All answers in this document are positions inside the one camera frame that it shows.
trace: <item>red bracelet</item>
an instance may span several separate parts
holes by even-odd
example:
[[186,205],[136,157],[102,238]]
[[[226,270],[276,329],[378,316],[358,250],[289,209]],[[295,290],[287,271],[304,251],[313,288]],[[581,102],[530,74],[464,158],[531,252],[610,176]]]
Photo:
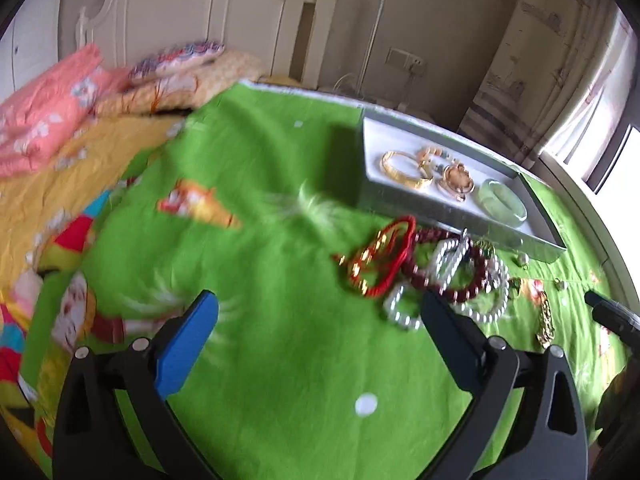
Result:
[[[433,242],[436,240],[446,240],[447,238],[453,238],[453,233],[439,229],[422,229],[415,234],[415,244],[423,244],[427,242]],[[475,261],[476,273],[471,279],[471,283],[463,288],[455,290],[453,288],[443,289],[436,283],[429,283],[429,277],[421,271],[418,265],[415,263],[414,252],[411,251],[409,257],[402,264],[402,272],[409,279],[409,282],[418,290],[428,288],[445,298],[450,303],[464,303],[465,301],[475,298],[482,289],[485,288],[489,279],[489,272],[487,269],[488,261],[484,257],[484,251],[475,245],[472,245],[468,253],[469,257]]]
[[[369,282],[362,277],[362,272],[369,270],[368,267],[374,260],[378,260],[380,256],[388,256],[391,253],[398,237],[397,228],[402,224],[406,224],[406,231],[402,236],[402,243],[398,253],[389,263],[382,265],[387,268],[384,278],[377,285],[369,286]],[[378,232],[375,240],[363,250],[358,251],[352,259],[347,260],[345,256],[337,258],[339,265],[346,264],[348,266],[349,281],[363,296],[376,298],[384,294],[392,285],[400,266],[410,256],[412,242],[415,238],[415,226],[414,217],[405,216],[399,218]]]

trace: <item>electrical outlet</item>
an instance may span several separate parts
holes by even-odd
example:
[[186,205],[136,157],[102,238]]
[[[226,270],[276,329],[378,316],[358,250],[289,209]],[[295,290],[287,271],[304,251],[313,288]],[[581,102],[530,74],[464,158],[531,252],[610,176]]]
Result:
[[427,68],[423,58],[395,47],[389,49],[386,64],[417,76],[424,75]]

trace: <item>wall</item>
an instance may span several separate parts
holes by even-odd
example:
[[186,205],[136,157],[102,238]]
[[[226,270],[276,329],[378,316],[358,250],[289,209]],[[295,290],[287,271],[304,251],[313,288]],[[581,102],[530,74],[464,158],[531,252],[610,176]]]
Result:
[[[321,73],[321,86],[333,85],[347,72],[358,73],[379,0],[338,0]],[[95,0],[62,0],[60,48],[76,46],[75,25],[81,6]],[[398,102],[407,75],[385,66],[396,46],[427,62],[424,78],[414,82],[410,105],[456,130],[491,65],[516,0],[386,0],[378,40],[364,89]]]

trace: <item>box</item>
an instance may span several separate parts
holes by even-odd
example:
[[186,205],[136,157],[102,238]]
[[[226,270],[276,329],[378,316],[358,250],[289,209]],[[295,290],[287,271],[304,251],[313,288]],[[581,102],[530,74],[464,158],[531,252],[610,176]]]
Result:
[[[542,262],[554,262],[566,251],[558,229],[521,174],[522,168],[436,126],[430,128],[428,123],[404,121],[373,110],[363,111],[360,133],[359,208],[392,217],[412,215],[421,224],[456,232],[468,229],[471,235],[485,237],[499,248],[521,251]],[[445,148],[468,169],[476,190],[464,202],[456,202],[435,182],[425,190],[413,190],[382,171],[380,159],[386,152],[393,150],[415,155],[426,146]],[[418,176],[415,165],[412,166],[410,160],[406,162],[407,166],[403,166],[402,157],[392,161],[398,170]],[[520,227],[496,221],[479,206],[476,192],[488,179],[506,184],[522,200],[527,209],[527,220]]]

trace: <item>headboard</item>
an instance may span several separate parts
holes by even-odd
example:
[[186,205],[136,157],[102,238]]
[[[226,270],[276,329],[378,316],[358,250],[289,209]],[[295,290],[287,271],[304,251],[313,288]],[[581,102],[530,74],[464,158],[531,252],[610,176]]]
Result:
[[[302,83],[318,86],[336,0],[104,0],[83,7],[78,47],[97,43],[108,68],[138,62],[172,44],[209,38],[260,57],[272,74],[289,75],[294,48],[305,48]],[[303,6],[314,5],[308,38],[299,38]]]

